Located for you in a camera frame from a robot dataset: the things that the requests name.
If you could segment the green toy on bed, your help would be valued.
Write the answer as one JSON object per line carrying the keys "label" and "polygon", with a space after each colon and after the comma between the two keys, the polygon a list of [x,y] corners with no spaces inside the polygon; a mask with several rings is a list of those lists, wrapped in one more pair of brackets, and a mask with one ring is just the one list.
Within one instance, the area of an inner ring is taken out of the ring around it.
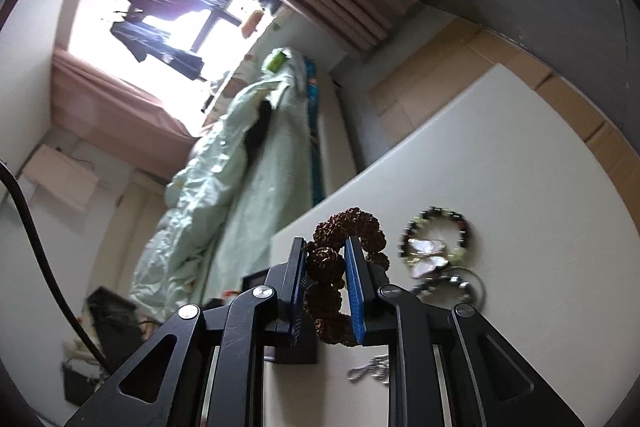
{"label": "green toy on bed", "polygon": [[289,58],[290,54],[287,48],[273,49],[262,63],[262,70],[264,72],[270,72],[270,74],[277,74]]}

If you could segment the orange plush toy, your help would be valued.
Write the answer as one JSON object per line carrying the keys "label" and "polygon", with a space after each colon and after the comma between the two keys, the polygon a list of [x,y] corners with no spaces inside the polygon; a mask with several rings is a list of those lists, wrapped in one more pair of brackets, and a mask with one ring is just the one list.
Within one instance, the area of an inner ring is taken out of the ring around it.
{"label": "orange plush toy", "polygon": [[241,26],[241,35],[244,39],[250,38],[251,35],[257,30],[257,26],[262,21],[264,16],[263,10],[255,10]]}

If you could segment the white wall air conditioner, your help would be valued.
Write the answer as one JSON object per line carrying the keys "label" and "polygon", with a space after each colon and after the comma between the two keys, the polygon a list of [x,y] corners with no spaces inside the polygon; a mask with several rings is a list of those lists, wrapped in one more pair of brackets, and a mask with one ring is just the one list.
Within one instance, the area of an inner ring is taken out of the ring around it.
{"label": "white wall air conditioner", "polygon": [[85,211],[100,178],[75,159],[47,145],[40,145],[26,162],[23,174],[29,181],[78,211]]}

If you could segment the black jewelry box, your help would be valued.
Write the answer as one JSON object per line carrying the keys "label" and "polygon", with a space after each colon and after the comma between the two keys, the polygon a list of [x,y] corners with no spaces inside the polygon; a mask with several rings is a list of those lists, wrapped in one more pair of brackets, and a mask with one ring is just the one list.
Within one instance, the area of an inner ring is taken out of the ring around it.
{"label": "black jewelry box", "polygon": [[283,288],[288,277],[283,267],[272,267],[242,278],[242,291],[258,285],[270,285],[276,291],[278,317],[268,324],[264,360],[280,365],[315,365],[318,363],[318,339],[310,316],[304,311],[303,275],[294,275],[293,286]]}

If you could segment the silver bangle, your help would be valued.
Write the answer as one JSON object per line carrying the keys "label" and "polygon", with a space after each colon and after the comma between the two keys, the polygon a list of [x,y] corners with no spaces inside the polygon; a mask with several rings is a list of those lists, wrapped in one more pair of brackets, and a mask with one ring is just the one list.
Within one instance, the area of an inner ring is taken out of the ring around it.
{"label": "silver bangle", "polygon": [[452,305],[471,305],[483,309],[487,291],[480,276],[467,267],[451,267],[440,276],[445,298]]}

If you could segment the dark hanging clothes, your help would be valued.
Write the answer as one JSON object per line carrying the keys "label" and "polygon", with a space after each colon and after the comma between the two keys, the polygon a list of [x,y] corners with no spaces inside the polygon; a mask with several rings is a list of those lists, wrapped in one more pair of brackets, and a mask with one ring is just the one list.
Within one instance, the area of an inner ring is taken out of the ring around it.
{"label": "dark hanging clothes", "polygon": [[191,12],[218,9],[219,0],[127,0],[129,9],[121,20],[111,26],[115,37],[134,56],[144,62],[149,56],[157,58],[180,75],[197,80],[201,77],[204,61],[198,55],[169,43],[170,32],[146,21],[155,17],[173,23]]}

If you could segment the left pink curtain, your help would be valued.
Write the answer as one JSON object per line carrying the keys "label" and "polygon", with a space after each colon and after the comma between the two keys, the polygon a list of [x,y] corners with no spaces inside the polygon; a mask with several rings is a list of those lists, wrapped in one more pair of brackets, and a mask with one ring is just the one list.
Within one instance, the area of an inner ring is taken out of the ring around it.
{"label": "left pink curtain", "polygon": [[51,62],[51,120],[127,164],[169,180],[196,142],[162,102],[61,48]]}

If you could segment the bear pattern window cushion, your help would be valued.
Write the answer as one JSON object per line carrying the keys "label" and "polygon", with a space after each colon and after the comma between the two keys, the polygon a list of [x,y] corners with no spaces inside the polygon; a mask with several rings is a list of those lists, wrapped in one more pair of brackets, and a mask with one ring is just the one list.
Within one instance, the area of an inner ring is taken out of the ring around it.
{"label": "bear pattern window cushion", "polygon": [[274,15],[268,10],[263,11],[264,16],[254,34],[248,39],[244,39],[241,35],[241,44],[247,44],[248,48],[241,49],[239,57],[232,64],[229,72],[226,72],[224,77],[215,84],[212,101],[208,102],[204,108],[204,129],[227,113],[232,100],[240,91],[259,79],[262,75],[262,63],[277,47],[276,38],[286,18],[292,14],[292,11],[285,6],[277,9]]}

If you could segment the black left gripper housing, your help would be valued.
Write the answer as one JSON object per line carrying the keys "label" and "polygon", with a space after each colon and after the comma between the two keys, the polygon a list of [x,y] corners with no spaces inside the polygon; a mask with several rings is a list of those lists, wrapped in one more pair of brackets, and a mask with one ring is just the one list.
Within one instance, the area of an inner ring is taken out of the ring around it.
{"label": "black left gripper housing", "polygon": [[136,307],[100,286],[87,298],[92,325],[111,369],[118,369],[143,343]]}

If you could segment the white shell butterfly ornament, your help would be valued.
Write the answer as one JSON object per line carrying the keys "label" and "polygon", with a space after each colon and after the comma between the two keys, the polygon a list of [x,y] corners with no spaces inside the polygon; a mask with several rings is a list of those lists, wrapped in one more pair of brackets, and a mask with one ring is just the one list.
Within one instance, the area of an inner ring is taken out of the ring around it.
{"label": "white shell butterfly ornament", "polygon": [[449,265],[446,243],[441,239],[408,239],[407,263],[413,280],[442,271]]}

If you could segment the flat cardboard on floor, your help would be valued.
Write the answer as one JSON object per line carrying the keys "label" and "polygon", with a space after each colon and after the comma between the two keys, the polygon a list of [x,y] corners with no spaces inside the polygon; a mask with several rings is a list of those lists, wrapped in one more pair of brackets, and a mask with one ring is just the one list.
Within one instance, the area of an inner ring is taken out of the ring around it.
{"label": "flat cardboard on floor", "polygon": [[519,100],[538,98],[562,134],[582,140],[639,222],[639,154],[623,132],[585,95],[539,58],[492,32],[455,18],[409,53],[368,92],[387,141],[404,141],[429,119],[475,88],[500,77],[517,84]]}

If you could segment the beige padded headboard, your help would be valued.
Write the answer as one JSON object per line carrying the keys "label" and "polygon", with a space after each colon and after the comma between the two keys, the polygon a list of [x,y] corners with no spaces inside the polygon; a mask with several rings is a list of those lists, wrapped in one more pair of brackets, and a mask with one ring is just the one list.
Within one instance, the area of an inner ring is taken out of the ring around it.
{"label": "beige padded headboard", "polygon": [[93,263],[87,295],[105,287],[120,297],[129,288],[142,251],[166,210],[163,184],[135,172],[116,205]]}

